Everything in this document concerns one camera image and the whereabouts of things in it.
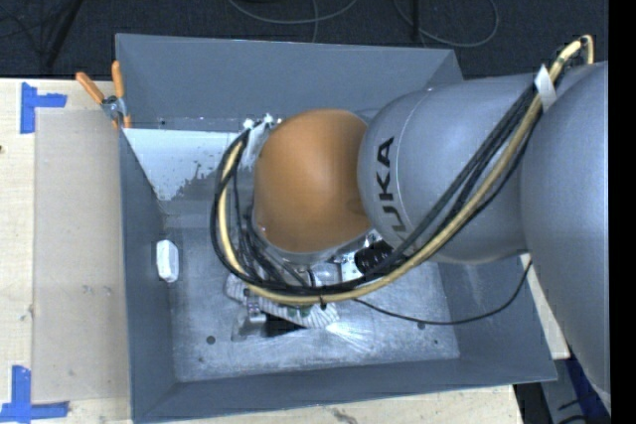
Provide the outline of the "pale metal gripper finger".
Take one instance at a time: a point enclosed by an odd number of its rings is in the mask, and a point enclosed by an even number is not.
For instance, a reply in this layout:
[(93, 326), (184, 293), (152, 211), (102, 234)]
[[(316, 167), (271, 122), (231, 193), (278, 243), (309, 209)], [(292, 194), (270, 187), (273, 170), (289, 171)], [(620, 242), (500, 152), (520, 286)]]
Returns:
[(243, 342), (264, 338), (266, 326), (267, 316), (260, 310), (257, 303), (241, 304), (233, 324), (232, 341)]

